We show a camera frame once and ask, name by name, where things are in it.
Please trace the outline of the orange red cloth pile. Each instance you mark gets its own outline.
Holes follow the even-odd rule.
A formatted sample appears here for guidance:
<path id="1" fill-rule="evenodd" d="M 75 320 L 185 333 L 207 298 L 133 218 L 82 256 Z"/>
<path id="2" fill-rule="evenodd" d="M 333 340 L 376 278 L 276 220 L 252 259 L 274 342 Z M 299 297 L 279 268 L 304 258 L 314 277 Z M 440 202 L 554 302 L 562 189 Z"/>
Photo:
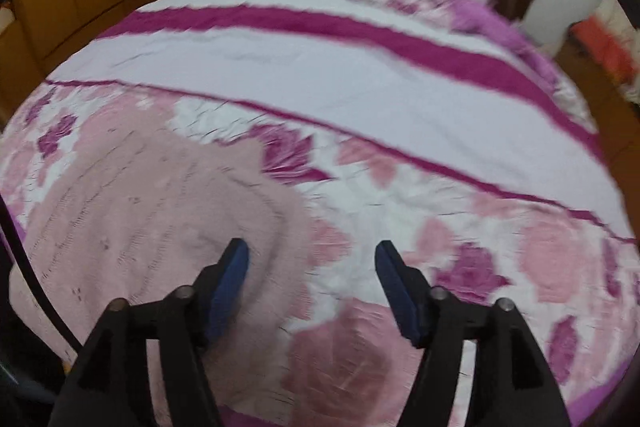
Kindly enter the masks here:
<path id="1" fill-rule="evenodd" d="M 617 86 L 631 86 L 634 83 L 639 72 L 639 61 L 631 51 L 631 40 L 616 35 L 594 15 L 574 24 L 568 33 Z"/>

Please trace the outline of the floral purple white bedspread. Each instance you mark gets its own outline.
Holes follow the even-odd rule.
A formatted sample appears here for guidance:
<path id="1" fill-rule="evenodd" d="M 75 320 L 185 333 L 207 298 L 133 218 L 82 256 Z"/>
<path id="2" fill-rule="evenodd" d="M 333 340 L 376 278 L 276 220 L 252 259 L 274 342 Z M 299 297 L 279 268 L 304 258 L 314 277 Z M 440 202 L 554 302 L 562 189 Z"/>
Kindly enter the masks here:
<path id="1" fill-rule="evenodd" d="M 586 425 L 639 344 L 639 254 L 584 98 L 472 0 L 156 0 L 51 72 L 1 137 L 21 240 L 98 119 L 255 138 L 312 219 L 283 426 L 390 426 L 416 376 L 378 242 L 456 297 L 510 298 Z"/>

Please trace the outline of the wooden side cabinet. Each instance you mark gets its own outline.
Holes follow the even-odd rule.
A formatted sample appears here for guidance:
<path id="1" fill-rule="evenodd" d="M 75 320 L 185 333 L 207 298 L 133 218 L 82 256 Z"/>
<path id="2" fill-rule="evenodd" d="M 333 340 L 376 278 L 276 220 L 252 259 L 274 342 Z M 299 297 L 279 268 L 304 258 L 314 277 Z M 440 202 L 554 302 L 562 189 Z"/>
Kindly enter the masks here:
<path id="1" fill-rule="evenodd" d="M 555 62 L 587 101 L 599 129 L 608 169 L 623 193 L 631 228 L 639 237 L 639 113 L 623 98 L 603 67 L 573 37 L 565 38 Z"/>

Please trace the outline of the pink fuzzy knit garment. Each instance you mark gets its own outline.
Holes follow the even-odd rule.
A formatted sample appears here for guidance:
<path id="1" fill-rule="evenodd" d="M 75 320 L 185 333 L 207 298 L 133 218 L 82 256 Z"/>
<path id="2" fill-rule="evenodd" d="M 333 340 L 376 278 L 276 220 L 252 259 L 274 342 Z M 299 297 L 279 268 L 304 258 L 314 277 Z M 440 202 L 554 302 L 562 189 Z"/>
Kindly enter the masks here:
<path id="1" fill-rule="evenodd" d="M 313 225 L 302 196 L 265 174 L 265 149 L 255 138 L 201 144 L 138 110 L 100 116 L 30 213 L 10 276 L 15 311 L 74 365 L 112 300 L 160 301 L 243 239 L 250 265 L 203 367 L 219 426 L 286 425 L 290 326 L 306 293 Z M 150 340 L 146 350 L 153 426 L 175 426 L 160 346 Z"/>

